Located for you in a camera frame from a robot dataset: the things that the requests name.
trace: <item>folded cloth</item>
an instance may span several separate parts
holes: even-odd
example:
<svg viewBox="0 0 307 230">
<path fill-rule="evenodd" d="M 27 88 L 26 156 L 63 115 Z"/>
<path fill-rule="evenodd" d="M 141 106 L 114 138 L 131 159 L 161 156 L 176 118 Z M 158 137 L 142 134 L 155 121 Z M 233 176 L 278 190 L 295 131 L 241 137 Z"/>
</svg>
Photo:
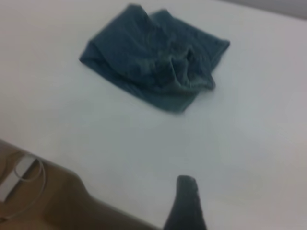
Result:
<svg viewBox="0 0 307 230">
<path fill-rule="evenodd" d="M 127 92 L 180 113 L 215 87 L 211 71 L 229 44 L 166 10 L 147 15 L 129 5 L 89 41 L 80 61 Z"/>
</svg>

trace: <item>cord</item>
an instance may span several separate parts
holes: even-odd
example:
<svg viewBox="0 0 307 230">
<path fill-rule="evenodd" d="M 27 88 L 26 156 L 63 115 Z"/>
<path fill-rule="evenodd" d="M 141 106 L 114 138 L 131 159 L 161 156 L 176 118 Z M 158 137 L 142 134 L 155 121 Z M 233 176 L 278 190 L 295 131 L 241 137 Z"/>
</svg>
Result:
<svg viewBox="0 0 307 230">
<path fill-rule="evenodd" d="M 8 216 L 5 216 L 5 217 L 0 217 L 0 223 L 4 223 L 4 222 L 6 222 L 6 221 L 8 221 L 8 220 L 10 220 L 12 218 L 15 218 L 15 217 L 23 214 L 25 211 L 30 209 L 36 203 L 36 201 L 41 197 L 41 195 L 43 194 L 43 191 L 44 191 L 45 186 L 46 186 L 46 172 L 45 172 L 44 164 L 43 164 L 43 162 L 39 158 L 35 157 L 32 154 L 27 154 L 27 156 L 32 156 L 32 157 L 36 158 L 36 160 L 38 161 L 38 163 L 39 163 L 39 172 L 38 172 L 38 174 L 36 176 L 34 176 L 33 178 L 31 178 L 31 179 L 24 179 L 23 177 L 18 175 L 18 173 L 16 172 L 16 165 L 17 165 L 17 163 L 15 163 L 13 171 L 14 171 L 15 175 L 20 180 L 22 180 L 24 182 L 30 182 L 30 181 L 33 181 L 33 180 L 37 179 L 40 176 L 41 172 L 43 172 L 43 183 L 42 183 L 41 189 L 40 189 L 38 195 L 26 207 L 24 207 L 20 211 L 15 212 L 15 213 L 13 213 L 11 215 L 8 215 Z"/>
</svg>

